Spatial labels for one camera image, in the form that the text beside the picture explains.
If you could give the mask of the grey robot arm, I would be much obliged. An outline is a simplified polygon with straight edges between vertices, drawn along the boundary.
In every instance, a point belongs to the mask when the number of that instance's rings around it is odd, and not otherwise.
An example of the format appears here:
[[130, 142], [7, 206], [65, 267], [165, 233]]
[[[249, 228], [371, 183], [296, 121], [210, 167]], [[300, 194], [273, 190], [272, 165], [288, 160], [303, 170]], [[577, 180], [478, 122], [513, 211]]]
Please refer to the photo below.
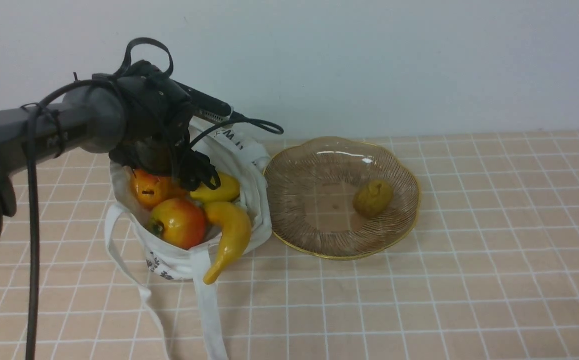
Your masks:
[[11, 178], [28, 166], [80, 148], [109, 154], [123, 167], [176, 177], [187, 191], [212, 179], [205, 155], [194, 151], [194, 117], [227, 121], [227, 103], [171, 78], [146, 60], [115, 73], [75, 80], [48, 99], [0, 111], [0, 235], [17, 212]]

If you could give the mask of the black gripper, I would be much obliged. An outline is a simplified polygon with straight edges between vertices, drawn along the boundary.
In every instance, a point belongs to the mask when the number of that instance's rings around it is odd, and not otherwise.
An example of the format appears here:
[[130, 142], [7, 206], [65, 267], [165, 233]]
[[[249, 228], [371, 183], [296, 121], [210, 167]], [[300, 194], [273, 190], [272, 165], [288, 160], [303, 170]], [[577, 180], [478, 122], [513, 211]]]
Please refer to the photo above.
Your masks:
[[194, 117], [220, 123], [217, 98], [172, 80], [145, 60], [124, 64], [109, 79], [129, 116], [125, 138], [109, 153], [112, 162], [169, 177], [189, 192], [220, 187], [216, 167], [194, 150], [189, 130]]

